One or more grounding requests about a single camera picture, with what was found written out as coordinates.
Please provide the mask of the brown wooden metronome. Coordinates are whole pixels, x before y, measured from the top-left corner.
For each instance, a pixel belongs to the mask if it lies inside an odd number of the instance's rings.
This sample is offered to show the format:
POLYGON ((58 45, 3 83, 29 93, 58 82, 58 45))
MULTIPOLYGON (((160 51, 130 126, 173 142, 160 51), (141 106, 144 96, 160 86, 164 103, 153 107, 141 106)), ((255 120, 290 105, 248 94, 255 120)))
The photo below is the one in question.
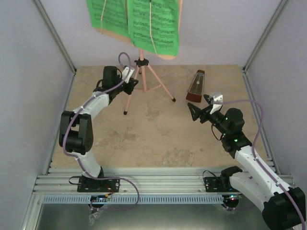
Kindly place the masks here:
POLYGON ((188 89, 186 100, 194 103, 200 103, 203 95, 203 87, 205 80, 205 71, 197 70, 195 73, 191 85, 188 89))

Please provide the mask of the green sheet music page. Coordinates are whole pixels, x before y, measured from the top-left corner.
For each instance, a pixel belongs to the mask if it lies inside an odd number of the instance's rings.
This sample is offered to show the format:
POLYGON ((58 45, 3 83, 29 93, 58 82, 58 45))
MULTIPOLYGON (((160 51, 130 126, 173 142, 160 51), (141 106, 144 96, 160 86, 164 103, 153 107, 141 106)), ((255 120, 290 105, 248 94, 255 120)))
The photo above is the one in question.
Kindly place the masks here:
POLYGON ((125 0, 87 0, 93 28, 129 37, 125 0))
POLYGON ((177 56, 179 3, 177 0, 129 0, 131 43, 156 55, 177 56))

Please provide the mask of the clear plastic metronome cover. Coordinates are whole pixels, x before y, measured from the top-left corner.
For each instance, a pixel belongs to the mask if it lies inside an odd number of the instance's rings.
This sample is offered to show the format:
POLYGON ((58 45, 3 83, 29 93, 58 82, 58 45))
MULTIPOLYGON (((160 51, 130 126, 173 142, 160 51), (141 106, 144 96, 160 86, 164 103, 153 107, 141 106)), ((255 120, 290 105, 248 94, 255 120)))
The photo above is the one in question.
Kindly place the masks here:
POLYGON ((197 72, 195 74, 194 79, 193 79, 190 91, 193 94, 202 95, 203 84, 204 84, 204 73, 203 72, 197 72))

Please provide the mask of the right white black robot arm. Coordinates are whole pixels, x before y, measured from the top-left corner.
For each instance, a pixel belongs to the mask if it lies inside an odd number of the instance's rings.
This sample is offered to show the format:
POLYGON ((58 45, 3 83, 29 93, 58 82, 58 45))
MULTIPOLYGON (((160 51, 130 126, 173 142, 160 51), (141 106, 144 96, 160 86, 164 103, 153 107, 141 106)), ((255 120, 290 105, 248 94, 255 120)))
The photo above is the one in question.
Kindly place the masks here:
POLYGON ((225 114, 221 108, 226 103, 222 94, 204 95, 208 106, 200 109, 188 103, 192 119, 203 124, 210 122, 220 133, 219 140, 225 152, 239 162, 248 173, 236 166, 224 169, 220 186, 225 191, 239 191, 261 212, 271 230, 287 230, 295 226, 306 229, 306 197, 299 187, 292 188, 277 175, 260 157, 255 141, 250 141, 243 132, 245 124, 240 109, 229 108, 225 114))

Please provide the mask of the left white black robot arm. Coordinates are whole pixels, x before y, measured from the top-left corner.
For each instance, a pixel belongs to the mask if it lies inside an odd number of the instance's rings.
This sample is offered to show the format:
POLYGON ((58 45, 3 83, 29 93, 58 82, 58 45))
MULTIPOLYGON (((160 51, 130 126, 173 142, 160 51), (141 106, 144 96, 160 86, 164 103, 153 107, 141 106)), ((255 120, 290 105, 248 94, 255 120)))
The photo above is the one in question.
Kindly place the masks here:
POLYGON ((125 66, 123 70, 106 66, 91 97, 81 106, 61 114, 59 145, 67 156, 73 157, 82 169, 77 184, 78 192, 114 192, 118 179, 104 179, 103 168, 96 161, 91 148, 94 143, 93 120, 124 92, 132 94, 138 84, 132 75, 134 68, 125 66))

